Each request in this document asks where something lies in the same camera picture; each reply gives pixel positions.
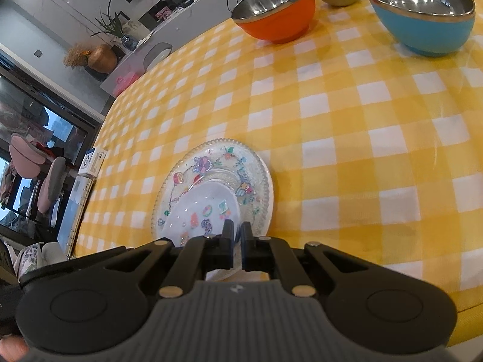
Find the orange bowl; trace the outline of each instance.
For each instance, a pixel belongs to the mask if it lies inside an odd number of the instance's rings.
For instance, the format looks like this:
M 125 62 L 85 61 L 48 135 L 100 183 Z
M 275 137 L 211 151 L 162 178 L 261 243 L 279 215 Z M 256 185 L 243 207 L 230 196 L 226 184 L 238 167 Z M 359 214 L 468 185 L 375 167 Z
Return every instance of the orange bowl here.
M 231 18 L 258 40 L 285 43 L 307 32 L 315 0 L 241 0 Z

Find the potted plant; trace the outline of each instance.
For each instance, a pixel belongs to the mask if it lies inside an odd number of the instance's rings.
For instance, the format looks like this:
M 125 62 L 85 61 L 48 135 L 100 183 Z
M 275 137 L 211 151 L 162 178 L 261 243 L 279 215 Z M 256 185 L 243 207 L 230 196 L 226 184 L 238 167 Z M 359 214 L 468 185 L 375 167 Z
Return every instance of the potted plant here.
M 109 45 L 105 43 L 94 49 L 77 43 L 67 50 L 64 65 L 72 68 L 88 66 L 99 73 L 109 74 L 117 65 L 117 57 Z
M 101 28 L 103 28 L 104 30 L 92 34 L 91 37 L 93 37 L 94 35 L 100 34 L 100 33 L 108 33 L 108 34 L 114 35 L 115 37 L 120 38 L 122 45 L 126 49 L 128 49 L 128 50 L 136 49 L 136 46 L 138 45 L 138 41 L 134 37 L 124 34 L 124 32 L 122 30 L 121 21 L 119 20 L 119 13 L 115 13 L 114 17 L 111 17 L 111 15 L 110 15 L 110 3 L 111 2 L 112 2 L 112 0 L 109 0 L 109 3 L 107 5 L 107 13 L 102 13 L 101 7 L 99 7 L 99 13 L 101 14 L 101 19 L 99 20 L 96 17 L 96 21 L 97 21 L 97 23 L 99 23 Z

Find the blue bowl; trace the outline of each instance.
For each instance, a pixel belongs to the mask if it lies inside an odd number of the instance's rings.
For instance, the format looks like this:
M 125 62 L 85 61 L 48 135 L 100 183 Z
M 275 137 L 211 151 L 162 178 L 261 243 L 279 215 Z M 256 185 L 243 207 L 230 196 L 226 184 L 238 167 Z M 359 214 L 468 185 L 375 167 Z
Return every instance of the blue bowl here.
M 458 50 L 475 23 L 473 0 L 370 0 L 384 26 L 415 53 Z

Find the glass plate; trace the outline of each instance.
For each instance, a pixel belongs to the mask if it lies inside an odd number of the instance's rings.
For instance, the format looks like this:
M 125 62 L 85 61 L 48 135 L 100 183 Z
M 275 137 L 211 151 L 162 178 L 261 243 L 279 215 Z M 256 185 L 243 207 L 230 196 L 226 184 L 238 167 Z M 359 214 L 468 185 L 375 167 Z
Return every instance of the glass plate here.
M 272 209 L 271 178 L 263 161 L 249 147 L 236 140 L 216 139 L 187 153 L 166 177 L 153 210 L 151 229 L 155 239 L 166 236 L 166 220 L 180 198 L 195 186 L 217 181 L 235 194 L 240 207 L 240 222 L 252 224 L 256 237 L 267 233 Z M 226 278 L 240 269 L 240 248 L 235 248 L 233 270 L 219 270 L 207 279 Z
M 163 227 L 163 234 L 175 246 L 182 246 L 196 236 L 213 235 L 222 230 L 226 219 L 233 221 L 235 230 L 240 225 L 240 207 L 235 194 L 218 181 L 198 184 L 183 194 Z

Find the cartoon sticker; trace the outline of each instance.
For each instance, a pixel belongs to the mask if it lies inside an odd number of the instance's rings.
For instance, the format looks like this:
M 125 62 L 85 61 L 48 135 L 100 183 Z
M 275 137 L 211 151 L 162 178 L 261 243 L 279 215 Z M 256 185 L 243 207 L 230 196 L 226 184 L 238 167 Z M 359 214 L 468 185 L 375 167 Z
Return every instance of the cartoon sticker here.
M 229 208 L 226 200 L 223 200 L 220 204 L 218 204 L 218 208 L 220 209 L 221 214 L 224 214 L 226 211 L 228 211 Z
M 203 216 L 210 216 L 213 212 L 213 207 L 211 205 L 207 205 L 203 208 Z
M 174 184 L 181 184 L 183 182 L 183 173 L 177 172 L 173 175 Z
M 244 163 L 246 163 L 246 158 L 242 156 L 239 160 L 237 160 L 237 162 L 235 163 L 235 166 L 241 167 L 241 170 L 245 170 L 245 167 L 243 166 Z
M 194 229 L 195 227 L 198 227 L 198 215 L 196 212 L 193 212 L 191 214 L 191 228 Z
M 196 175 L 193 179 L 193 185 L 196 185 L 197 183 L 201 182 L 202 177 L 203 176 L 201 174 Z
M 237 174 L 240 177 L 240 182 L 246 182 L 248 184 L 250 183 L 250 179 L 244 167 L 240 167 L 237 170 Z
M 209 219 L 203 219 L 201 221 L 201 227 L 205 229 L 205 235 L 210 234 L 211 231 L 213 230 L 213 227 L 211 226 Z
M 238 197 L 241 197 L 241 196 L 245 196 L 245 193 L 250 194 L 252 192 L 253 192 L 253 188 L 250 186 L 250 184 L 247 182 L 242 182 L 240 184 L 240 187 L 238 187 L 237 191 L 235 192 L 235 195 Z
M 224 157 L 225 157 L 225 160 L 235 157 L 235 155 L 233 154 L 233 147 L 225 148 Z
M 211 161 L 207 156 L 194 158 L 193 160 L 196 162 L 196 165 L 193 168 L 193 172 L 195 173 L 206 173 L 212 167 Z
M 224 214 L 221 214 L 221 215 L 220 215 L 220 219 L 221 219 L 222 221 L 224 221 L 225 219 L 230 219 L 230 215 L 231 215 L 231 211 L 230 211 L 230 210 L 228 210 L 228 211 L 226 211 Z

